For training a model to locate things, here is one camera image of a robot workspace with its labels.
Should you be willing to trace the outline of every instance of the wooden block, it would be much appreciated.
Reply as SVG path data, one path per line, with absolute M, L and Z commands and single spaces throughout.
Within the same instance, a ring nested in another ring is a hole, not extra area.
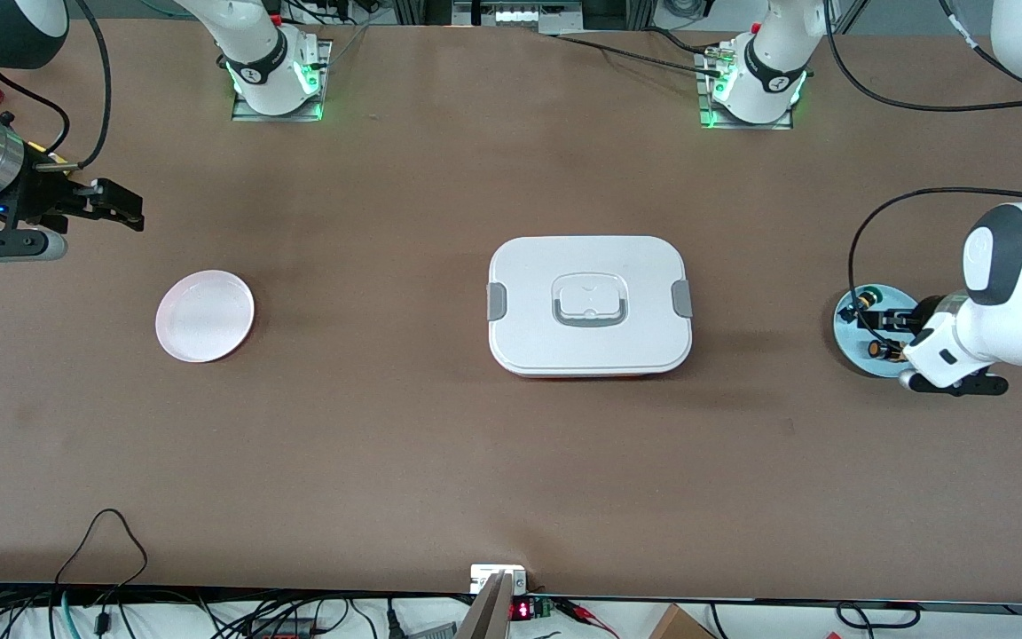
M 677 603 L 670 603 L 664 611 L 661 621 L 653 628 L 649 639 L 715 639 L 701 624 L 681 609 Z

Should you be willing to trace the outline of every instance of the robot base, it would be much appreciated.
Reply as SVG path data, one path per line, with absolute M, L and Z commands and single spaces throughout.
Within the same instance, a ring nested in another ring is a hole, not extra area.
M 333 51 L 332 40 L 318 40 L 317 60 L 321 69 L 316 72 L 306 71 L 304 78 L 307 82 L 314 81 L 318 84 L 318 92 L 307 98 L 301 105 L 288 113 L 264 115 L 256 111 L 246 100 L 235 92 L 235 102 L 232 104 L 232 122 L 318 122 L 323 117 L 326 101 L 326 85 L 329 84 L 329 56 Z
M 918 304 L 912 296 L 900 291 L 899 288 L 885 286 L 884 284 L 864 284 L 863 286 L 857 286 L 856 290 L 862 292 L 868 287 L 876 287 L 881 291 L 881 295 L 883 295 L 881 302 L 870 307 L 870 311 L 885 311 L 885 309 L 891 308 L 913 308 Z M 910 368 L 909 361 L 875 360 L 870 356 L 868 347 L 870 339 L 873 339 L 870 331 L 865 330 L 856 322 L 844 322 L 839 317 L 839 313 L 848 306 L 850 306 L 849 291 L 838 301 L 838 304 L 835 306 L 834 315 L 831 316 L 832 328 L 835 331 L 835 343 L 838 344 L 839 351 L 843 352 L 846 359 L 851 364 L 854 364 L 855 367 L 863 369 L 864 372 L 876 377 L 897 377 L 905 368 Z M 887 336 L 888 339 L 895 339 L 892 333 Z M 905 338 L 898 339 L 909 340 L 911 338 L 905 333 Z
M 697 69 L 715 69 L 712 60 L 702 53 L 693 53 L 693 64 Z M 717 78 L 709 78 L 702 73 L 696 74 L 696 94 L 701 102 L 701 125 L 705 129 L 757 129 L 763 131 L 789 131 L 794 129 L 795 121 L 791 117 L 792 106 L 787 106 L 787 111 L 778 121 L 765 123 L 765 125 L 752 125 L 750 122 L 743 122 L 728 111 L 727 106 L 716 102 L 712 98 L 715 86 L 721 82 Z

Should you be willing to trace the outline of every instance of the light blue plate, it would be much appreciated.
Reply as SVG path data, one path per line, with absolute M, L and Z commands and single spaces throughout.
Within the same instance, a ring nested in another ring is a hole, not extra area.
M 913 308 L 918 304 L 910 295 L 899 290 L 899 288 L 885 286 L 884 284 L 864 284 L 863 286 L 857 286 L 856 291 L 861 294 L 867 288 L 877 288 L 881 292 L 881 302 L 870 307 L 870 311 L 885 311 L 885 309 L 889 308 Z M 846 356 L 846 359 L 850 360 L 855 367 L 864 369 L 867 373 L 871 373 L 871 375 L 877 377 L 896 377 L 897 373 L 900 373 L 905 368 L 910 368 L 908 361 L 875 360 L 873 357 L 870 357 L 868 349 L 870 343 L 873 340 L 873 335 L 870 334 L 870 331 L 865 330 L 865 327 L 856 322 L 843 322 L 843 319 L 838 316 L 841 309 L 849 305 L 850 293 L 847 291 L 843 295 L 843 299 L 838 301 L 838 305 L 835 306 L 835 316 L 832 320 L 835 328 L 835 341 L 838 344 L 839 351 L 843 352 L 843 355 Z M 878 334 L 883 335 L 886 339 L 903 340 L 904 343 L 912 340 L 912 335 L 909 333 L 879 331 Z

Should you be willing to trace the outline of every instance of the brown table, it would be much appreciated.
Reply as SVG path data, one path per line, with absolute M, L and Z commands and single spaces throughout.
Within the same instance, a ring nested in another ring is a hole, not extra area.
M 323 122 L 233 125 L 197 24 L 103 29 L 112 130 L 89 175 L 143 194 L 147 229 L 73 222 L 60 262 L 0 266 L 0 580 L 51 579 L 117 506 L 151 553 L 142 582 L 459 590 L 472 561 L 521 561 L 579 594 L 1022 602 L 1022 369 L 1002 400 L 910 394 L 840 365 L 827 320 L 883 199 L 1022 189 L 1022 110 L 887 108 L 824 44 L 794 131 L 705 131 L 687 74 L 518 30 L 370 29 Z M 686 60 L 652 34 L 597 37 Z M 955 37 L 841 48 L 895 97 L 1022 97 Z M 68 106 L 65 150 L 85 154 L 84 25 L 15 76 Z M 897 207 L 858 278 L 960 287 L 993 202 Z M 487 260 L 564 233 L 676 244 L 696 307 L 681 368 L 495 363 Z M 251 284 L 259 324 L 227 360 L 182 364 L 152 317 L 203 268 Z M 67 579 L 135 562 L 107 521 Z

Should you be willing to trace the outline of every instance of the white plate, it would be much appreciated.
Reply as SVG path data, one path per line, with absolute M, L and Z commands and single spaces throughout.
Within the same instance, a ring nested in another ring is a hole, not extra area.
M 176 360 L 219 360 L 243 344 L 253 320 L 254 296 L 242 279 L 194 272 L 159 301 L 157 339 Z

